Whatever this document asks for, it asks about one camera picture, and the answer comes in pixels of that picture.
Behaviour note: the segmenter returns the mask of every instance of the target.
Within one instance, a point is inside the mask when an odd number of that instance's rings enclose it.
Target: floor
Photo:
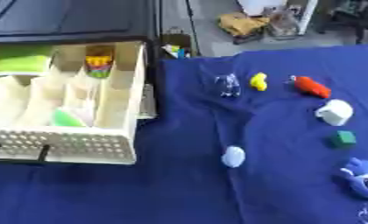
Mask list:
[[[216,26],[216,18],[223,13],[239,10],[236,0],[190,0],[194,11],[201,53],[203,56],[230,56],[243,51],[276,50],[297,47],[353,45],[354,36],[349,29],[328,31],[321,35],[311,27],[303,37],[295,40],[274,40],[265,37],[242,45],[233,45],[231,37]],[[184,32],[191,33],[185,0],[163,0],[163,27],[168,31],[172,26],[179,26]],[[368,32],[365,43],[368,43]]]

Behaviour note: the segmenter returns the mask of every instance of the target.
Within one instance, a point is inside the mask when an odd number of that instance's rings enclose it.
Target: white ball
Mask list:
[[[222,156],[222,161],[230,168],[237,168],[245,161],[245,151],[237,146],[229,146]]]

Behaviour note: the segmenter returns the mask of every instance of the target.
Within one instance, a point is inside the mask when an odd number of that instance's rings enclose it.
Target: white mug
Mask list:
[[[331,100],[315,111],[315,116],[332,126],[343,126],[353,116],[353,107],[346,101]]]

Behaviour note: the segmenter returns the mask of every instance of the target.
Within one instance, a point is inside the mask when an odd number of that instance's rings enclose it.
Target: blue tablecloth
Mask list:
[[[364,201],[333,178],[351,156],[368,158],[368,45],[245,52],[219,59],[163,61],[160,118],[141,122],[133,166],[0,164],[0,224],[357,223]],[[268,74],[257,92],[249,78]],[[234,73],[236,100],[213,91]],[[324,100],[285,82],[311,76],[355,109],[331,127],[314,117]],[[324,139],[352,130],[357,146]],[[226,146],[246,151],[237,169],[220,162]]]

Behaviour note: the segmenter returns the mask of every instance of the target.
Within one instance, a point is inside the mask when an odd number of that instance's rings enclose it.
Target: orange toy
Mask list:
[[[297,87],[301,92],[316,95],[324,99],[329,98],[331,95],[331,89],[323,86],[320,83],[317,83],[309,77],[292,76],[292,80],[294,81],[294,86]]]

